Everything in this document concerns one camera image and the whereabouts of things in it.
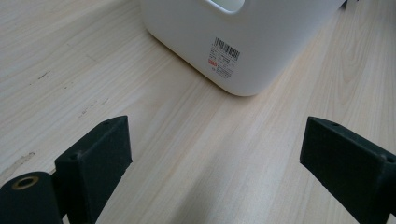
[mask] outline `white plastic container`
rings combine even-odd
[[[147,29],[224,90],[254,95],[345,0],[140,0]]]

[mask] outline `barcode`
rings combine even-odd
[[[233,49],[230,45],[226,44],[224,41],[218,39],[217,37],[215,40],[215,47],[222,49],[225,53],[232,56],[236,61],[238,60],[238,57],[240,54],[239,51],[236,49]]]

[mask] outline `black plastic part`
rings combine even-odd
[[[0,223],[62,223],[51,184],[43,172],[20,175],[0,189]]]
[[[131,162],[126,116],[100,123],[56,159],[70,223],[94,223]]]
[[[0,224],[95,223],[132,162],[128,118],[93,128],[55,161],[51,176],[34,172],[0,189]]]
[[[395,214],[396,156],[334,122],[308,118],[304,165],[359,223]]]

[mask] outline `label sticker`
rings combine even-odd
[[[224,78],[229,78],[236,67],[240,52],[216,37],[209,54],[212,71]]]

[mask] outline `light wood grain surface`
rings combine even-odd
[[[134,163],[97,223],[356,223],[299,163],[304,126],[330,119],[396,153],[396,1],[350,1],[253,97],[153,38],[136,0],[0,2],[0,184],[52,172],[119,115]]]

